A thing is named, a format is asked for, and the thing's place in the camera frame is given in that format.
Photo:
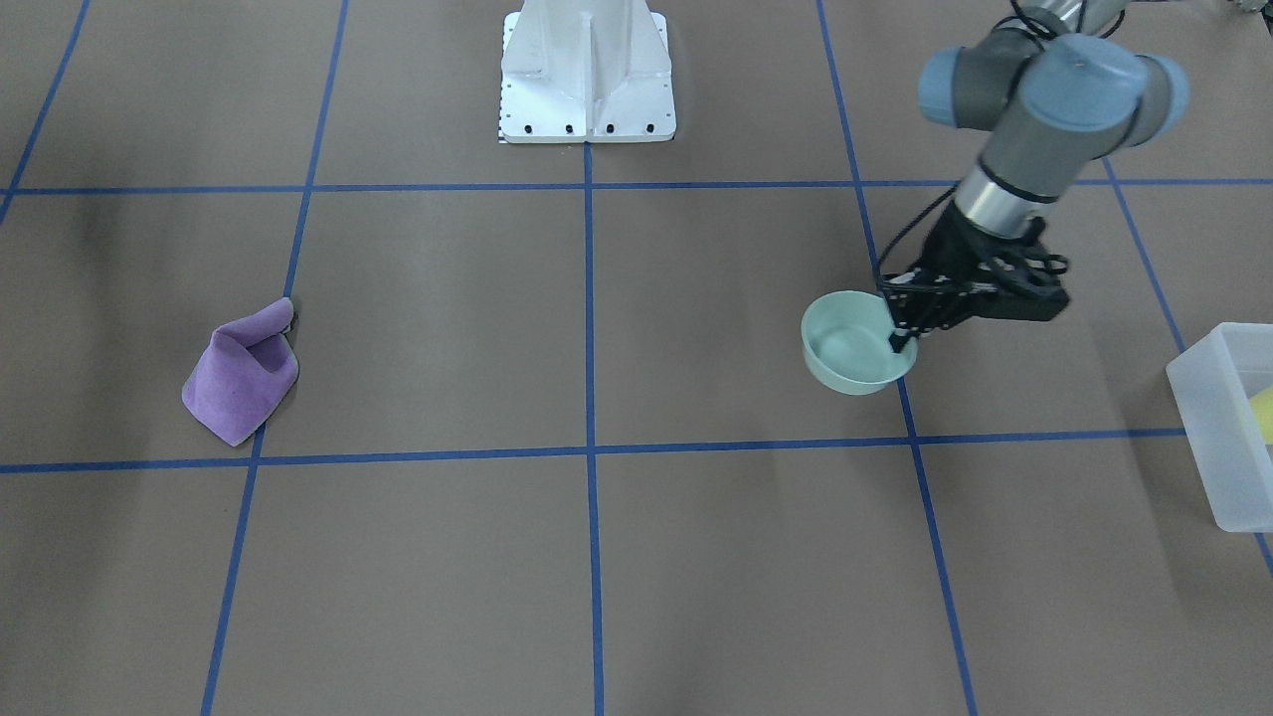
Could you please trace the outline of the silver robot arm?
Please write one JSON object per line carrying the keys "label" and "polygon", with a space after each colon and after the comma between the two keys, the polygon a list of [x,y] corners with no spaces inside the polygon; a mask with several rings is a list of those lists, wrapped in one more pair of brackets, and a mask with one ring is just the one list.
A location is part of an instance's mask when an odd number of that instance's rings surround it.
{"label": "silver robot arm", "polygon": [[928,121],[987,132],[973,168],[919,213],[920,254],[875,271],[892,352],[964,321],[1057,319],[1069,261],[1046,218],[1085,167],[1178,125],[1190,82],[1172,59],[1114,45],[1124,1],[1013,1],[967,47],[934,54],[917,103]]}

